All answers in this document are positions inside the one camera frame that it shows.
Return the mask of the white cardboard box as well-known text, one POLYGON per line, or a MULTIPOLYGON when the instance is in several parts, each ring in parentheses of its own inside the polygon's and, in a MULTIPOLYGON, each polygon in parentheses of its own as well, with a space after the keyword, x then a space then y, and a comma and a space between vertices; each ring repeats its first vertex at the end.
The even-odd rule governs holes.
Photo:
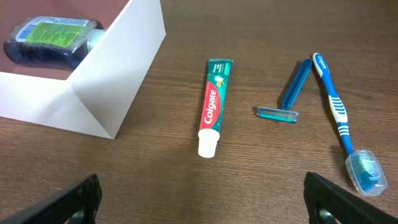
POLYGON ((1 55, 1 116, 115 138, 166 35, 156 0, 3 1, 1 39, 27 17, 100 21, 106 33, 72 71, 1 55))

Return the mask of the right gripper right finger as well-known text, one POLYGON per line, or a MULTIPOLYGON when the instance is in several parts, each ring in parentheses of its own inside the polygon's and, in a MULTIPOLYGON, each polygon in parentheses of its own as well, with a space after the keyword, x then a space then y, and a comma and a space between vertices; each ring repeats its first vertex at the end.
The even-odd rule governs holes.
POLYGON ((392 223, 397 218, 383 212, 314 172, 307 172, 303 196, 310 223, 392 223))

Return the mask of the blue disposable razor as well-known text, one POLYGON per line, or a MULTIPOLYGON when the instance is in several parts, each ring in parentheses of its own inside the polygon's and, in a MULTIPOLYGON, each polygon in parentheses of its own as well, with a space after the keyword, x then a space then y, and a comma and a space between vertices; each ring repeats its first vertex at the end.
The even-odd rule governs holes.
POLYGON ((271 121, 295 124, 299 119, 299 113, 292 111, 291 107, 293 107, 295 100, 297 99, 303 84, 308 77, 311 67, 312 60, 309 58, 305 59, 301 63, 300 68, 294 76, 294 79, 284 94, 280 108, 258 107, 257 116, 259 118, 268 119, 271 121))

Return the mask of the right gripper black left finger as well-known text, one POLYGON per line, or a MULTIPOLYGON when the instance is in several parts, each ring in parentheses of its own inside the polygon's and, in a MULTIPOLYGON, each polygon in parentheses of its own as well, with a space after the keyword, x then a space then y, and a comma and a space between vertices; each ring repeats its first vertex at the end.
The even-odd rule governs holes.
POLYGON ((1 220, 1 224, 85 223, 95 224, 102 199, 99 178, 87 178, 1 220))

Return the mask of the Colgate toothpaste tube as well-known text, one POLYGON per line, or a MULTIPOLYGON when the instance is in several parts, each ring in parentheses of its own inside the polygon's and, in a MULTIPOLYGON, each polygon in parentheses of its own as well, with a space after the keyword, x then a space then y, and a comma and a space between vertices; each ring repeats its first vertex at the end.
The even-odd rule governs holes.
POLYGON ((208 60, 205 97, 198 132, 198 155, 204 158, 215 156, 232 66, 231 59, 208 60))

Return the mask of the blue white toothbrush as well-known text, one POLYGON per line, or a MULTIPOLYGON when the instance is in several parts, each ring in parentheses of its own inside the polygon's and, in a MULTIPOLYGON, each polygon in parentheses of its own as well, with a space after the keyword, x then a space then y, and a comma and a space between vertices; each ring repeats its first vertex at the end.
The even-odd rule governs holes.
POLYGON ((363 196, 375 197, 388 187, 384 171, 376 156, 370 150, 353 148, 346 108, 333 85, 328 65, 320 53, 313 54, 315 68, 325 86, 328 102, 335 119, 338 134, 348 155, 346 170, 356 190, 363 196))

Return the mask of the dark blue pump bottle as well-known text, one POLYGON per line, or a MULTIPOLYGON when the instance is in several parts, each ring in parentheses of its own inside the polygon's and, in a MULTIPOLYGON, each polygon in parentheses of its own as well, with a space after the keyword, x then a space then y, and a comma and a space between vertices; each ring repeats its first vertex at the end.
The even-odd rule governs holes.
POLYGON ((3 49, 19 65, 74 70, 105 33, 97 20, 28 17, 13 28, 3 49))

